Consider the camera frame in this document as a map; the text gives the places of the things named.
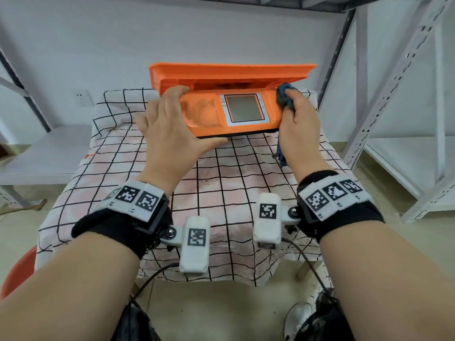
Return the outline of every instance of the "checkered tablecloth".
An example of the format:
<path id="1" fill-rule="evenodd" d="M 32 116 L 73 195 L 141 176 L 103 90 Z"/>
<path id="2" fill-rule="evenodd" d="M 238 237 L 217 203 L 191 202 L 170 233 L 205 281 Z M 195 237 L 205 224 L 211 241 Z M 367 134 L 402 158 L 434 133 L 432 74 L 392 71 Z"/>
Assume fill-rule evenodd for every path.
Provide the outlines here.
<path id="1" fill-rule="evenodd" d="M 316 104 L 316 93 L 304 95 Z M 133 123 L 135 112 L 145 111 L 145 103 L 157 97 L 155 90 L 106 91 L 96 105 L 90 150 L 57 199 L 40 227 L 36 268 L 53 252 L 71 241 L 74 223 L 88 214 L 115 186 L 139 173 L 145 164 L 146 143 Z M 284 256 L 301 260 L 287 244 L 282 250 L 255 248 L 252 207 L 262 192 L 281 196 L 286 205 L 296 204 L 297 182 L 288 168 L 280 168 L 272 154 L 278 134 L 237 136 L 205 154 L 180 182 L 171 197 L 175 224 L 183 225 L 190 215 L 209 218 L 211 223 L 210 265 L 206 276 L 190 278 L 167 270 L 169 281 L 233 280 L 260 286 L 273 274 Z M 356 182 L 322 133 L 319 151 L 337 171 Z M 311 260 L 320 257 L 319 247 L 303 233 L 290 237 L 304 248 Z M 140 276 L 150 276 L 162 266 L 179 260 L 179 249 L 168 252 L 160 246 L 141 261 Z"/>

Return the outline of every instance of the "white shelf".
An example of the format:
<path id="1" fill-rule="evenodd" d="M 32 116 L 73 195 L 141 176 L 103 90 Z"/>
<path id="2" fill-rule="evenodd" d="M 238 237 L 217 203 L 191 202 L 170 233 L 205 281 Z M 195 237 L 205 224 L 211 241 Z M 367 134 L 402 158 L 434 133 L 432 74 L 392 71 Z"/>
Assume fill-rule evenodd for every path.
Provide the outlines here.
<path id="1" fill-rule="evenodd" d="M 0 185 L 66 184 L 87 154 L 91 127 L 56 128 L 0 171 Z"/>
<path id="2" fill-rule="evenodd" d="M 435 185 L 435 137 L 370 139 L 365 150 L 415 198 Z M 455 136 L 446 137 L 446 167 L 455 167 Z"/>

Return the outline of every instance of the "metal screw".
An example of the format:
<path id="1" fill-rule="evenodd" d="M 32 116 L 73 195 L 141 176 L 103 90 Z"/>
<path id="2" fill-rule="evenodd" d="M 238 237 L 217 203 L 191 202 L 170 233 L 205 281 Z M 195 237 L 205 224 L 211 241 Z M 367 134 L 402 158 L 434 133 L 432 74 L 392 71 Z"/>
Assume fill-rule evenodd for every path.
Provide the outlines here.
<path id="1" fill-rule="evenodd" d="M 299 212 L 297 211 L 297 207 L 289 208 L 289 210 L 287 211 L 287 214 L 293 219 L 299 218 Z"/>
<path id="2" fill-rule="evenodd" d="M 176 234 L 177 234 L 177 230 L 174 229 L 172 226 L 169 226 L 168 229 L 166 230 L 166 238 L 167 239 L 174 238 Z"/>

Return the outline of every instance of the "orange stool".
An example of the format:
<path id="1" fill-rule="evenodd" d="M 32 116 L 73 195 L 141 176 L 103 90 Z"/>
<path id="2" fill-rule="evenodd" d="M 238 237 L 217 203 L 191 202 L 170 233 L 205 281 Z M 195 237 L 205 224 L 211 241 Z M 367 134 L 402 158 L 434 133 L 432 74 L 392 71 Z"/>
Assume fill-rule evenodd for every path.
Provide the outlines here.
<path id="1" fill-rule="evenodd" d="M 8 297 L 35 272 L 36 246 L 28 250 L 9 271 L 0 291 L 0 300 Z"/>

